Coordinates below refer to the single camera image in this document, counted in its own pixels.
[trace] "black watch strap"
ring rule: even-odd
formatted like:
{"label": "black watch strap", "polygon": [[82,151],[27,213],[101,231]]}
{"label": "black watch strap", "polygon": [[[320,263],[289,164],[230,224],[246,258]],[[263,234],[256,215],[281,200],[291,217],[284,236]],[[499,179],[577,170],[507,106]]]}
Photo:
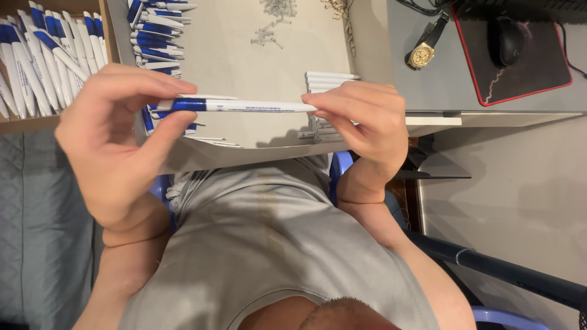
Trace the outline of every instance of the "black watch strap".
{"label": "black watch strap", "polygon": [[436,23],[434,23],[434,27],[428,33],[428,38],[426,38],[425,41],[425,43],[428,44],[428,46],[432,48],[436,46],[436,43],[440,39],[440,35],[442,35],[442,31],[444,30],[446,23],[448,23],[448,14],[442,12],[440,18],[436,21]]}

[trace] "person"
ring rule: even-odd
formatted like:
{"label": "person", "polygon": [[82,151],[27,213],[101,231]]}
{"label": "person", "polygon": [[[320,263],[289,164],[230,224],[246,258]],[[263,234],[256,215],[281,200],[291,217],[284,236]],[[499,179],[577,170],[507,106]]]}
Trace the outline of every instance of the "person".
{"label": "person", "polygon": [[61,115],[55,136],[105,244],[73,329],[475,329],[456,284],[383,204],[407,153],[394,86],[302,95],[360,155],[340,178],[338,208],[323,156],[196,171],[174,199],[171,235],[149,188],[197,115],[167,116],[140,147],[133,126],[144,105],[178,93],[197,88],[109,64]]}

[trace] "hand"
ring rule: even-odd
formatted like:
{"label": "hand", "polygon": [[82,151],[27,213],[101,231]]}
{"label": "hand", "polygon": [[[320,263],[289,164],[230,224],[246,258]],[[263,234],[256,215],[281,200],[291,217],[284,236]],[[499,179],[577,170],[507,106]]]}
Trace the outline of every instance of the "hand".
{"label": "hand", "polygon": [[304,94],[302,101],[319,108],[315,114],[326,119],[361,158],[395,171],[405,161],[406,102],[393,85],[345,82],[326,93]]}
{"label": "hand", "polygon": [[87,209],[104,228],[124,231],[137,225],[124,219],[148,194],[175,140],[197,117],[194,112],[165,117],[138,147],[136,112],[160,99],[197,91],[163,73],[109,64],[88,79],[63,111],[55,137],[69,158]]}

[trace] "watch face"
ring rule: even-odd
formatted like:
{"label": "watch face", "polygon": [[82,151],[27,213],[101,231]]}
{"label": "watch face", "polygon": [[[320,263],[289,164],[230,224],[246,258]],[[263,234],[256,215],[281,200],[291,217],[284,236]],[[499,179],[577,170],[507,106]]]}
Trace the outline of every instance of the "watch face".
{"label": "watch face", "polygon": [[419,45],[414,48],[411,53],[411,64],[417,68],[422,68],[430,62],[432,57],[434,57],[433,53],[434,49],[432,47],[428,45]]}

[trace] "red-edged mouse pad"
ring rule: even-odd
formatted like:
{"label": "red-edged mouse pad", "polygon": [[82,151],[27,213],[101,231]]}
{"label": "red-edged mouse pad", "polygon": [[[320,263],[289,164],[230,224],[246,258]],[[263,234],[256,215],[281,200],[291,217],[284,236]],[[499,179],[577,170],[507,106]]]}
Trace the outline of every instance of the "red-edged mouse pad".
{"label": "red-edged mouse pad", "polygon": [[506,67],[491,60],[487,21],[459,21],[455,17],[455,22],[481,105],[490,106],[572,83],[552,22],[516,22],[524,35],[524,48],[519,59]]}

